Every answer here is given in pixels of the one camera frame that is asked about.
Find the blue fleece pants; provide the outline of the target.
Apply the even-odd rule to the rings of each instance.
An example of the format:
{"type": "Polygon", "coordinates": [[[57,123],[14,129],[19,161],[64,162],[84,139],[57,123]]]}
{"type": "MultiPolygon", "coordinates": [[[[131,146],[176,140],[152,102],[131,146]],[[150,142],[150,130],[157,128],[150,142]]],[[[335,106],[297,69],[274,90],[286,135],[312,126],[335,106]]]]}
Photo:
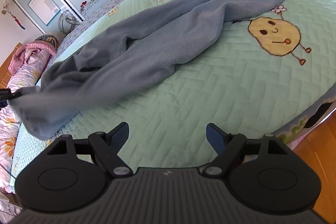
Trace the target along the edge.
{"type": "Polygon", "coordinates": [[[52,137],[78,112],[108,106],[159,84],[212,46],[223,24],[260,15],[284,0],[171,0],[95,36],[21,89],[9,103],[26,130],[52,137]]]}

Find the wooden headboard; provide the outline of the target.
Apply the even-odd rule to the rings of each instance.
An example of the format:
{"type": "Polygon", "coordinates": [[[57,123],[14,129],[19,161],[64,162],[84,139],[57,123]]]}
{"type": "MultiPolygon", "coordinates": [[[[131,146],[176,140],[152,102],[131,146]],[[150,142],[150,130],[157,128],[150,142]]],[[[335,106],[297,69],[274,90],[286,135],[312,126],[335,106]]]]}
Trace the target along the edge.
{"type": "Polygon", "coordinates": [[[21,43],[18,43],[13,51],[9,54],[9,56],[7,57],[7,59],[3,62],[3,64],[1,65],[1,70],[0,70],[0,80],[1,80],[1,88],[5,88],[7,87],[7,84],[12,76],[12,74],[10,73],[10,71],[8,70],[8,67],[10,65],[11,59],[14,55],[14,53],[22,46],[21,43]]]}

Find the pink knitted blanket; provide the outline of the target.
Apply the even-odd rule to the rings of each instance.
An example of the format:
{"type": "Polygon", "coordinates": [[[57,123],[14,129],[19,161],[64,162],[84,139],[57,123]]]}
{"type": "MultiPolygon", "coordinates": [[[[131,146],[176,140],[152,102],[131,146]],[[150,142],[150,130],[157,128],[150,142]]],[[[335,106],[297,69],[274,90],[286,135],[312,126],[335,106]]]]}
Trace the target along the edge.
{"type": "Polygon", "coordinates": [[[20,46],[13,54],[8,71],[14,75],[19,68],[24,64],[29,63],[29,59],[33,63],[31,55],[37,54],[40,51],[47,51],[50,56],[56,54],[56,50],[59,47],[60,42],[54,35],[42,35],[36,38],[33,42],[20,46]]]}

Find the green quilted bee bedspread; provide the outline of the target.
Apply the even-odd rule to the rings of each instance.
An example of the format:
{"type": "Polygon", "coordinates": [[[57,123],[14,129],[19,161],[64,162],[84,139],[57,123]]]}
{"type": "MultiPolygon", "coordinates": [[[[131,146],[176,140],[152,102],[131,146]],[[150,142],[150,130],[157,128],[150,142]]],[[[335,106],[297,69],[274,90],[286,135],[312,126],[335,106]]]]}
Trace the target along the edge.
{"type": "MultiPolygon", "coordinates": [[[[66,59],[120,20],[159,0],[110,0],[68,35],[52,59],[66,59]]],[[[301,43],[273,56],[248,32],[248,21],[223,27],[218,41],[160,85],[107,108],[89,109],[60,129],[85,138],[122,121],[130,137],[120,157],[139,166],[187,167],[211,161],[205,127],[213,122],[249,138],[278,135],[296,146],[306,121],[335,100],[335,0],[286,0],[265,13],[296,26],[301,43]]]]}

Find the wall lamp with tassel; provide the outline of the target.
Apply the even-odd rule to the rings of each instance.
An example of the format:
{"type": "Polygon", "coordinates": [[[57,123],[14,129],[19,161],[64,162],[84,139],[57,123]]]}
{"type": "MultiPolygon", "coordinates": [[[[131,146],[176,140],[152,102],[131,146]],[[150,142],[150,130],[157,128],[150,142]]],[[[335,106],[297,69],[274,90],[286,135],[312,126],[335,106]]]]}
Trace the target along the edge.
{"type": "Polygon", "coordinates": [[[13,20],[17,23],[17,25],[20,26],[21,29],[25,30],[25,27],[21,24],[19,19],[11,12],[9,8],[9,2],[7,0],[2,0],[2,6],[3,6],[1,10],[2,15],[9,14],[13,18],[13,20]]]}

